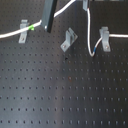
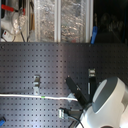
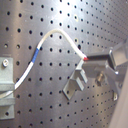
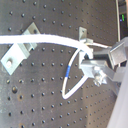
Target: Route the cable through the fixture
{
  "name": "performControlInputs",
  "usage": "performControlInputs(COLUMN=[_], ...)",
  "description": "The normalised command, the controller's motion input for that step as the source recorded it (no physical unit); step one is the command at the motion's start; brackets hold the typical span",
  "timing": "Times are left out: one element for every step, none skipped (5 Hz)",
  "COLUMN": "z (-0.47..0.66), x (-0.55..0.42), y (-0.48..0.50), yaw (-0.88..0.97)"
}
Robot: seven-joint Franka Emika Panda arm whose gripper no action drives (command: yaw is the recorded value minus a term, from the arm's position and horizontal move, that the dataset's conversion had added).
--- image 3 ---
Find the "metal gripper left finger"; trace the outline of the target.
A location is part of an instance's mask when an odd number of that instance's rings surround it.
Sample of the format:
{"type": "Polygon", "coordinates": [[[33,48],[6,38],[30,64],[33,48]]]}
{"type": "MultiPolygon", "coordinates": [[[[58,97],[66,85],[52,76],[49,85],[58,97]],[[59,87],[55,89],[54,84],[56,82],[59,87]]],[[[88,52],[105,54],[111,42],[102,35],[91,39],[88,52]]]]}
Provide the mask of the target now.
{"type": "Polygon", "coordinates": [[[112,69],[106,62],[85,62],[82,65],[88,78],[94,78],[97,86],[109,85],[117,94],[121,93],[126,71],[112,69]]]}

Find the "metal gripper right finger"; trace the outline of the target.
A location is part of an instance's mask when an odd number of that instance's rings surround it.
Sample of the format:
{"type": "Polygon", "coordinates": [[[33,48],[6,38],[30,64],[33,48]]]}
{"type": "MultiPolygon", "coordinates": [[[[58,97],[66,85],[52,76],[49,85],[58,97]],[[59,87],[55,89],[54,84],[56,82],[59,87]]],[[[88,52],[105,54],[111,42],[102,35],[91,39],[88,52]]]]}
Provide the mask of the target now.
{"type": "Polygon", "coordinates": [[[105,49],[102,52],[97,52],[97,53],[89,54],[87,56],[87,58],[89,60],[95,60],[95,61],[98,61],[98,60],[107,60],[109,66],[113,70],[116,69],[116,64],[115,64],[115,60],[114,60],[114,57],[113,57],[113,52],[112,52],[111,49],[105,49]]]}

